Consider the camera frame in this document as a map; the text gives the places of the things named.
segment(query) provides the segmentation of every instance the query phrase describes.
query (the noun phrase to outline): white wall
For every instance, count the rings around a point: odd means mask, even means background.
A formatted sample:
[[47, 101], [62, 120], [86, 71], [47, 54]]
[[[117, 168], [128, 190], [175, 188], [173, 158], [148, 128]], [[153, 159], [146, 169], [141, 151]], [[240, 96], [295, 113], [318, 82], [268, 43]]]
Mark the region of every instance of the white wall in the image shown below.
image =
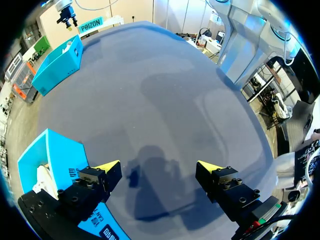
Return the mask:
[[[107, 6], [109, 2], [109, 0], [78, 0], [78, 3], [83, 8], [88, 9], [103, 8]], [[96, 11], [83, 10], [75, 1], [73, 1], [72, 7], [76, 14], [78, 26], [100, 16], [106, 20], [112, 16], [120, 15], [124, 18], [124, 23], [132, 23], [132, 16], [135, 16], [135, 22], [149, 21], [152, 23], [153, 21], [153, 0], [119, 0], [111, 7]], [[72, 20], [69, 21], [72, 25], [72, 30], [69, 31], [66, 29], [64, 23], [61, 22], [57, 24], [59, 18], [59, 13], [54, 5], [49, 7], [39, 17], [41, 25], [39, 28], [43, 29], [41, 31], [44, 32], [53, 49], [79, 33], [78, 28], [74, 27]]]
[[[154, 0], [154, 23], [165, 28], [168, 0]], [[208, 27], [212, 9], [205, 0], [169, 0], [168, 30], [173, 33], [195, 34], [200, 29]]]
[[211, 13], [212, 8], [210, 8], [210, 6], [206, 4], [205, 0], [189, 0], [188, 9], [185, 16], [184, 28], [182, 32], [184, 34], [195, 34], [198, 33], [200, 28], [207, 28]]

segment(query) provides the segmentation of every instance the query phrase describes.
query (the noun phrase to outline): cyan box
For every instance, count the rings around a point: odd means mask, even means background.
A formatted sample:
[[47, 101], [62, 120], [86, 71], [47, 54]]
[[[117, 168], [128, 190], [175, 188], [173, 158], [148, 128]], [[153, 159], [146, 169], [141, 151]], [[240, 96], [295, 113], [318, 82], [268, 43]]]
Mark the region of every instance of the cyan box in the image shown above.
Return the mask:
[[[72, 42], [70, 48], [63, 53], [68, 42]], [[83, 50], [79, 35], [65, 41], [45, 58], [32, 80], [32, 85], [45, 96], [56, 85], [79, 70]]]
[[[78, 178], [78, 171], [88, 166], [85, 147], [50, 129], [41, 133], [18, 159], [18, 170], [24, 193], [32, 191], [37, 183], [37, 168], [49, 166], [53, 184], [58, 189], [67, 189]], [[79, 228], [99, 237], [130, 240], [112, 216], [105, 203], [99, 203], [87, 221]]]

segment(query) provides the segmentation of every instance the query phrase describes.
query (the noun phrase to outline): equipment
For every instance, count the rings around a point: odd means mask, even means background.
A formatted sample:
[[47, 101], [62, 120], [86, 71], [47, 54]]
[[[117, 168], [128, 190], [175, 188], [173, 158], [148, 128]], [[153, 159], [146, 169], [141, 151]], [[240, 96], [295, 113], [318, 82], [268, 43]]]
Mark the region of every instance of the equipment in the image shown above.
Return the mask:
[[293, 62], [301, 47], [298, 33], [269, 0], [209, 2], [225, 26], [217, 64], [239, 89], [269, 59], [280, 56], [286, 65]]
[[196, 164], [195, 178], [209, 200], [216, 201], [228, 218], [239, 225], [232, 240], [261, 239], [277, 221], [293, 218], [281, 216], [287, 208], [285, 202], [278, 204], [274, 196], [261, 202], [260, 191], [252, 190], [236, 175], [237, 171], [230, 166], [219, 167], [204, 161]]
[[120, 161], [87, 166], [71, 186], [57, 191], [59, 200], [44, 190], [29, 191], [18, 204], [41, 239], [95, 239], [77, 225], [86, 221], [100, 202], [107, 202], [121, 178]]
[[67, 29], [71, 29], [69, 19], [72, 19], [74, 26], [78, 26], [75, 11], [71, 6], [72, 0], [54, 0], [53, 3], [56, 10], [60, 12], [60, 18], [56, 21], [57, 24], [63, 22]]
[[38, 91], [32, 86], [36, 71], [29, 62], [22, 60], [21, 53], [17, 54], [5, 72], [4, 78], [12, 84], [12, 92], [26, 103], [33, 103]]

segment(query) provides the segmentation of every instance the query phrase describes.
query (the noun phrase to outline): gray table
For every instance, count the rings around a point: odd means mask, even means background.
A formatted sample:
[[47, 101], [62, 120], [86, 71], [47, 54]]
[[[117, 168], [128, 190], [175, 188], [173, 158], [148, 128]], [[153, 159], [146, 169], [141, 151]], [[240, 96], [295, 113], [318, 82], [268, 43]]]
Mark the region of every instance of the gray table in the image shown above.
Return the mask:
[[196, 162], [232, 166], [263, 201], [276, 182], [240, 91], [204, 54], [149, 22], [83, 44], [80, 70], [43, 98], [38, 133], [81, 141], [91, 166], [121, 161], [107, 206], [133, 240], [230, 239], [237, 225], [207, 199]]

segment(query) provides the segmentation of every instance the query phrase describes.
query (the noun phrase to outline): white machine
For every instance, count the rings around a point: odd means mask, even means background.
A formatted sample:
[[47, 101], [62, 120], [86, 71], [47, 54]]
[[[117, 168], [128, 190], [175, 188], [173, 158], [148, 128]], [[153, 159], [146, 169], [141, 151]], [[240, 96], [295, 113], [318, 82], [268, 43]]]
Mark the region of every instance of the white machine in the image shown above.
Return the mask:
[[225, 26], [218, 66], [241, 89], [257, 68], [280, 56], [290, 65], [298, 33], [269, 0], [209, 0]]

